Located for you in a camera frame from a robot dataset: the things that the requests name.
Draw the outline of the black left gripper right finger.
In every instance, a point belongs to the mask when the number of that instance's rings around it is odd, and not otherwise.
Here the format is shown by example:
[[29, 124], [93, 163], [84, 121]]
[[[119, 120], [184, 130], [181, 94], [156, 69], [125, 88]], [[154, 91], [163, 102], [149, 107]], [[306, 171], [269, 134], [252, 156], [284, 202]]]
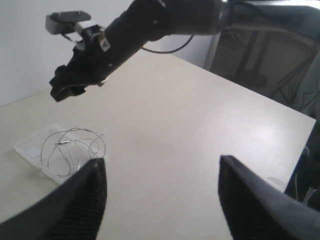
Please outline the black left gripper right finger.
[[234, 240], [318, 240], [320, 213], [269, 185], [232, 155], [219, 159], [218, 197]]

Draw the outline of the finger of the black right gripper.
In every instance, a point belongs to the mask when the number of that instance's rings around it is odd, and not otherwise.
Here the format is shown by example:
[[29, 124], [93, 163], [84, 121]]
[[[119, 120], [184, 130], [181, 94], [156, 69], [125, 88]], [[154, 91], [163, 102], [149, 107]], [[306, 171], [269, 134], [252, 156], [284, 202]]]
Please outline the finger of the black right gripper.
[[54, 71], [54, 77], [49, 84], [52, 88], [73, 87], [75, 77], [75, 68], [72, 65], [60, 65]]
[[52, 86], [50, 95], [56, 102], [64, 101], [69, 97], [77, 97], [86, 92], [86, 85]]

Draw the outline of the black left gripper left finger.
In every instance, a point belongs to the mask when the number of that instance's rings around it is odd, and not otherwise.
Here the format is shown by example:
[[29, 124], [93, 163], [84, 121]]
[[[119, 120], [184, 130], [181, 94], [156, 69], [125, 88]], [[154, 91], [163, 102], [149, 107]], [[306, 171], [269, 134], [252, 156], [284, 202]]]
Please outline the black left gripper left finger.
[[95, 240], [107, 203], [105, 160], [89, 160], [72, 177], [0, 224], [2, 240]]

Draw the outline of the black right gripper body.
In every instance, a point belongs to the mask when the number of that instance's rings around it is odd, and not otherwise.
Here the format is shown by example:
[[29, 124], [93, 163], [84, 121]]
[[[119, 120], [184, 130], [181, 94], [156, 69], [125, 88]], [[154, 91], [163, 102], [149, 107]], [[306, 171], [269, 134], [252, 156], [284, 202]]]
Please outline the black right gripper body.
[[77, 24], [82, 41], [73, 49], [67, 64], [68, 85], [99, 85], [148, 41], [155, 39], [153, 24]]

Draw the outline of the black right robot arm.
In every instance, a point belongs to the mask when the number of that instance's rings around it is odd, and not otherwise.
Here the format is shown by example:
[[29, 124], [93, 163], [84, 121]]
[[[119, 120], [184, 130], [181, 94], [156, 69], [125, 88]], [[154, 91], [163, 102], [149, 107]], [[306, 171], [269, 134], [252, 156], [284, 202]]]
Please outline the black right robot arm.
[[52, 35], [77, 33], [70, 61], [50, 81], [61, 102], [102, 86], [105, 79], [146, 43], [170, 35], [213, 36], [234, 27], [275, 27], [317, 41], [317, 0], [135, 0], [107, 27], [84, 11], [54, 12], [45, 27]]

